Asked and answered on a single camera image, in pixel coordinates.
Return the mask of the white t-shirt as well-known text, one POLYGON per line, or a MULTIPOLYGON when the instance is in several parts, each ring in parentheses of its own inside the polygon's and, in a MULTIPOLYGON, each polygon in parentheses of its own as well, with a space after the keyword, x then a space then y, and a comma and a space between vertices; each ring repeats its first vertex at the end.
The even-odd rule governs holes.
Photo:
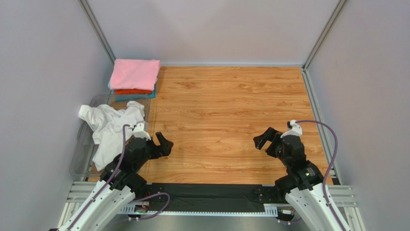
POLYGON ((130 139, 132 127, 144 121, 145 106, 129 101, 126 109, 116 110, 102 104, 97 107, 82 105, 78 117, 93 131, 92 138, 98 149, 92 159, 97 171, 103 170, 123 149, 123 139, 130 139))

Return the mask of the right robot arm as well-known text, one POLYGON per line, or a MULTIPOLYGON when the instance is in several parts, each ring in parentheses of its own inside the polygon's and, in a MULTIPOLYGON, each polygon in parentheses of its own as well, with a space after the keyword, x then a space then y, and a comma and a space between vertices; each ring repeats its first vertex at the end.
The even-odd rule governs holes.
POLYGON ((273 196, 290 204, 312 231, 349 231, 351 228, 335 205, 324 176, 307 159, 301 135, 297 126, 285 133, 268 128, 253 138, 259 150, 269 141, 265 152, 286 168, 286 176, 275 180, 273 196))

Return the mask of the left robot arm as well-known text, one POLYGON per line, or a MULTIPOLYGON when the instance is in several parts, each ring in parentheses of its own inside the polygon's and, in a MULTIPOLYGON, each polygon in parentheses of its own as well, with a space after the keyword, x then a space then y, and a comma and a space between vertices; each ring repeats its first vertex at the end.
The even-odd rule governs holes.
POLYGON ((166 192, 149 193, 147 181, 138 174, 149 160, 171 154, 174 143, 161 132, 155 135, 159 144, 151 137, 123 139, 121 153, 105 167, 87 199, 59 230, 101 231, 125 205, 169 196, 166 192))

